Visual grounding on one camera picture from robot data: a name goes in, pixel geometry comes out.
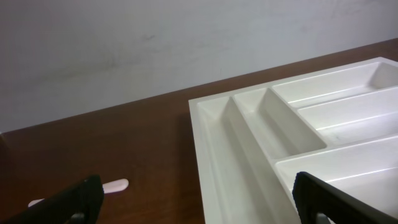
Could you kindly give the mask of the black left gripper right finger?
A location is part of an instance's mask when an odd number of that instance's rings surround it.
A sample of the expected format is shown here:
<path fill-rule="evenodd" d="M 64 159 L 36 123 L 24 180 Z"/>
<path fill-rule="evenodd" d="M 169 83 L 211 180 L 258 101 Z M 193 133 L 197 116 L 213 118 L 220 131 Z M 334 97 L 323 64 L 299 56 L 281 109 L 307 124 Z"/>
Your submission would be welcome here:
<path fill-rule="evenodd" d="M 308 172 L 295 176 L 292 191 L 300 221 L 310 223 L 397 224 L 383 213 Z"/>

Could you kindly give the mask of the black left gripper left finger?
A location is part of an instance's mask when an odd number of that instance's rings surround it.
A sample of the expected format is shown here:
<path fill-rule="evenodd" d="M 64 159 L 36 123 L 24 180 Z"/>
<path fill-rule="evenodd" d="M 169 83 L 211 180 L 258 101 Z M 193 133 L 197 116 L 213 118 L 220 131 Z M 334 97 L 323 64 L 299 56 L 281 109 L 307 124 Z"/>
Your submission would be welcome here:
<path fill-rule="evenodd" d="M 90 175 L 45 198 L 3 223 L 90 223 L 95 224 L 104 200 L 99 175 Z"/>

